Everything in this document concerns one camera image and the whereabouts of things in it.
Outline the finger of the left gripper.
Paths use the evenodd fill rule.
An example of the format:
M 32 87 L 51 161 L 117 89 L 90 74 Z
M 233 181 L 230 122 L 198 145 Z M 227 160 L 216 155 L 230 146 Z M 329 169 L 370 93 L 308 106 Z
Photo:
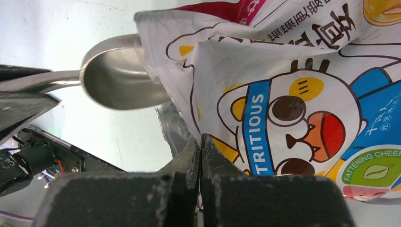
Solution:
M 56 107 L 59 102 L 57 98 L 47 94 L 1 91 L 0 143 L 8 141 L 31 121 Z
M 0 65 L 0 81 L 19 79 L 31 75 L 51 72 L 49 69 L 30 68 L 14 65 Z

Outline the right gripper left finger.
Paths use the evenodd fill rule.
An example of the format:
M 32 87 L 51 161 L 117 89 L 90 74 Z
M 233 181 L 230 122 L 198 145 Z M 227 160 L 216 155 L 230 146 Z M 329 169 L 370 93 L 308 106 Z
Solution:
M 192 227 L 200 148 L 191 138 L 155 173 L 80 173 L 50 187 L 35 227 Z

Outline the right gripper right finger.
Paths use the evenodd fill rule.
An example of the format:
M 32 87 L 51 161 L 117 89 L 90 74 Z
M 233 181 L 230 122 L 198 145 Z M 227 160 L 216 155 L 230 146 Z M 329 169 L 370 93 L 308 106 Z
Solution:
M 201 137 L 200 189 L 207 227 L 352 227 L 338 187 L 321 176 L 249 176 Z

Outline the metal food scoop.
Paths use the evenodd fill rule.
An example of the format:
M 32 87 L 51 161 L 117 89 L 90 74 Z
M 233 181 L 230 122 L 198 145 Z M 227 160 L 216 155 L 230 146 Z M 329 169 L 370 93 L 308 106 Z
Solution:
M 51 71 L 37 90 L 82 86 L 96 103 L 114 110 L 134 110 L 171 101 L 166 89 L 153 82 L 140 57 L 143 54 L 138 34 L 105 39 L 85 55 L 81 69 Z

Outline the cat food bag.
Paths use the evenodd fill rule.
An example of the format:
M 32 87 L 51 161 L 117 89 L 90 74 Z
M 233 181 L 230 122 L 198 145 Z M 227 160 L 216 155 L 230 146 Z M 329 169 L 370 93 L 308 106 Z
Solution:
M 242 172 L 400 203 L 400 1 L 206 2 L 134 20 L 146 72 Z

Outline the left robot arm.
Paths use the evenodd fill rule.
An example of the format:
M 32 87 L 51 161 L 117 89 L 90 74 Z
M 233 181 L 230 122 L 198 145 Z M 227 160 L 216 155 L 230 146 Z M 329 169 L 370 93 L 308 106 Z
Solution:
M 56 98 L 37 90 L 46 83 L 50 70 L 21 66 L 0 66 L 0 142 L 8 141 L 28 123 L 59 104 Z M 9 151 L 0 151 L 0 194 L 7 195 L 10 188 L 30 181 L 32 168 Z

